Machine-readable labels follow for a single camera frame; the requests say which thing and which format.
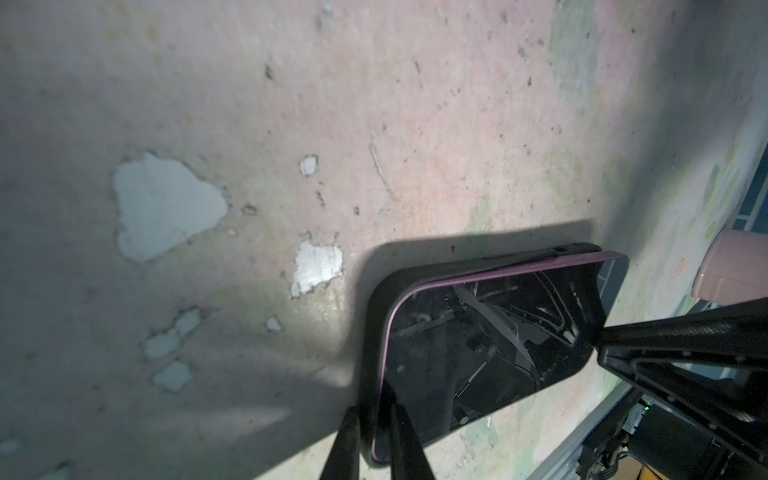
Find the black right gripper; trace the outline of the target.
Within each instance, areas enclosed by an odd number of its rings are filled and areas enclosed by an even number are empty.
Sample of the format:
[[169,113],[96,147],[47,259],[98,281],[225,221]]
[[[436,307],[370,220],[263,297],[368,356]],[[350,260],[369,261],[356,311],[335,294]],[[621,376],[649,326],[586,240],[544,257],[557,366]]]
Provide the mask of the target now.
[[594,346],[602,368],[766,467],[766,299],[607,327]]

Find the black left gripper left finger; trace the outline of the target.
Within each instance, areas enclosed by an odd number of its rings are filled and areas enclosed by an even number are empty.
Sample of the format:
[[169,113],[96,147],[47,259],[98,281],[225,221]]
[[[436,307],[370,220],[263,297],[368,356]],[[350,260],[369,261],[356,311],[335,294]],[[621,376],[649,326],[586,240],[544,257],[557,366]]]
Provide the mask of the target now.
[[320,480],[359,479],[359,438],[358,408],[349,407],[339,426],[333,446],[320,474]]

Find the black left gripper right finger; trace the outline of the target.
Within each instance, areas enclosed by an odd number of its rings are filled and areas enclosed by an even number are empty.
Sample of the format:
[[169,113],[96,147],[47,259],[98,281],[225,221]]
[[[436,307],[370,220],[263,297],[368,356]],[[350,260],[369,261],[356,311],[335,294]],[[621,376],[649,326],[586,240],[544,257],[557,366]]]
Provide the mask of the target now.
[[399,403],[390,409],[389,436],[392,480],[435,479],[410,417]]

